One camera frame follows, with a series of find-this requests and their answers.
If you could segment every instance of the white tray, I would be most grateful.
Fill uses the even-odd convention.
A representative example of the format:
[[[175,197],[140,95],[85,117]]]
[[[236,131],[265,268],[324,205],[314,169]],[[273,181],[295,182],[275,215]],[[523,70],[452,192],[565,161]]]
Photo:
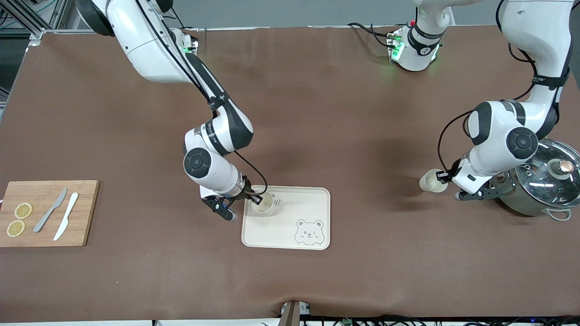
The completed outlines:
[[[264,186],[252,186],[262,191]],[[268,186],[279,203],[269,217],[244,204],[242,242],[248,247],[324,250],[330,245],[330,193],[324,188]]]

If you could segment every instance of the white cup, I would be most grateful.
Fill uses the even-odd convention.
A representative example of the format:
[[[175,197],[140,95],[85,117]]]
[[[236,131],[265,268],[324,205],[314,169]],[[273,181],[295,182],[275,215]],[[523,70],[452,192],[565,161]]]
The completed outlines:
[[[419,186],[421,189],[423,189],[423,191],[440,193],[447,189],[447,183],[441,183],[439,180],[437,180],[437,172],[442,172],[442,170],[432,169],[421,177],[421,180],[419,180]]]
[[[260,202],[260,205],[256,205],[253,201],[250,201],[250,207],[253,211],[258,213],[260,216],[272,216],[276,214],[280,208],[280,199],[277,198],[275,194],[269,192],[265,192],[261,196],[262,201]]]

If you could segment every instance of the wooden cutting board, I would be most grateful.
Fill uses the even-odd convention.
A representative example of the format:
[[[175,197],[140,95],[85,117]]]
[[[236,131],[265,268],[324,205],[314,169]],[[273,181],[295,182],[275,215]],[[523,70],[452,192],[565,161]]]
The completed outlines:
[[[39,233],[32,232],[34,226],[55,203],[56,198],[64,188],[67,188],[67,194],[63,203],[52,212]],[[84,246],[89,234],[90,220],[93,216],[98,189],[99,182],[96,180],[16,181],[8,183],[4,202],[0,209],[0,247]],[[72,193],[78,193],[79,196],[68,216],[68,226],[63,235],[58,240],[53,241]],[[12,221],[17,220],[14,210],[23,202],[32,205],[32,214],[22,220],[26,224],[24,232],[11,238],[6,230]]]

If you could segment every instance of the knife blade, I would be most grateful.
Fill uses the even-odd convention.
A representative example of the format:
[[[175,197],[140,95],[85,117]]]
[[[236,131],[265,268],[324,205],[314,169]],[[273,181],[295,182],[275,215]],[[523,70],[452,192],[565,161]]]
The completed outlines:
[[[44,227],[44,224],[46,223],[46,221],[50,217],[50,214],[52,214],[52,212],[55,209],[57,209],[60,206],[60,204],[63,203],[64,198],[67,195],[67,191],[68,191],[68,189],[66,189],[66,188],[63,189],[63,191],[60,193],[59,197],[56,199],[55,203],[52,204],[52,207],[48,210],[48,212],[46,212],[46,214],[44,214],[42,219],[40,221],[38,221],[38,223],[34,226],[34,229],[32,230],[32,232],[39,233],[40,230],[42,230],[42,228]]]
[[[77,202],[78,193],[72,193],[71,199],[68,201],[67,211],[64,213],[63,221],[60,222],[59,230],[56,232],[53,241],[56,241],[63,235],[63,232],[66,230],[68,226],[68,216],[70,215],[71,211],[73,210],[74,204]]]

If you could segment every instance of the bear drawing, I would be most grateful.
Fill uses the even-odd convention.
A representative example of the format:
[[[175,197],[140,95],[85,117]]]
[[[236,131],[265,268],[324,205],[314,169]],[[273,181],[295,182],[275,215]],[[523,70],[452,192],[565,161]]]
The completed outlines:
[[[294,240],[296,240],[298,244],[320,246],[324,242],[321,220],[316,220],[314,223],[306,222],[305,220],[298,220],[296,225],[298,226],[298,231],[296,231],[296,234],[294,235]]]

